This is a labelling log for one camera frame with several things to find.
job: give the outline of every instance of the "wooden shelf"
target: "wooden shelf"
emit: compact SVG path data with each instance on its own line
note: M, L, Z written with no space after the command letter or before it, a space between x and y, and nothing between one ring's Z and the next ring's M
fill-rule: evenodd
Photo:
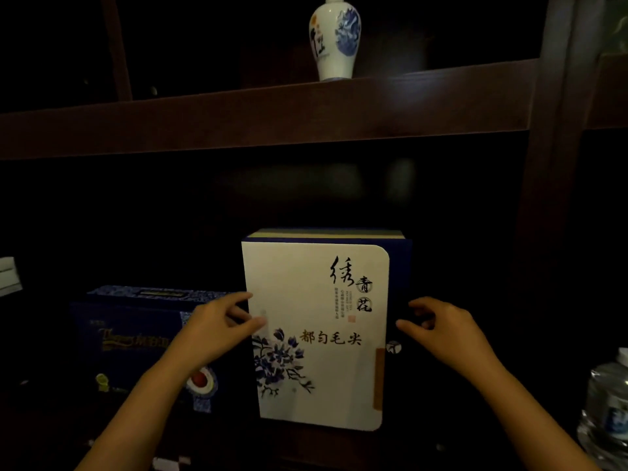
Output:
M600 58L588 129L628 127L628 54Z
M536 60L0 115L0 159L523 131Z

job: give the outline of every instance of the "left hand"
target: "left hand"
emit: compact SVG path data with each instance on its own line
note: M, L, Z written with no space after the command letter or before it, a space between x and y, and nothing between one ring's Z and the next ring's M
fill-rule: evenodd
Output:
M252 318L236 306L252 295L250 292L234 292L197 306L161 360L188 377L256 333L266 324L266 319ZM244 323L238 325L233 318Z

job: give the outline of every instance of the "blue and white vase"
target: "blue and white vase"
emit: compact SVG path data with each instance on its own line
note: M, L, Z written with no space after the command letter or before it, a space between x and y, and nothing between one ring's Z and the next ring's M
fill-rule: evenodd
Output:
M350 79L362 35L362 20L344 0L325 0L310 18L310 45L321 81Z

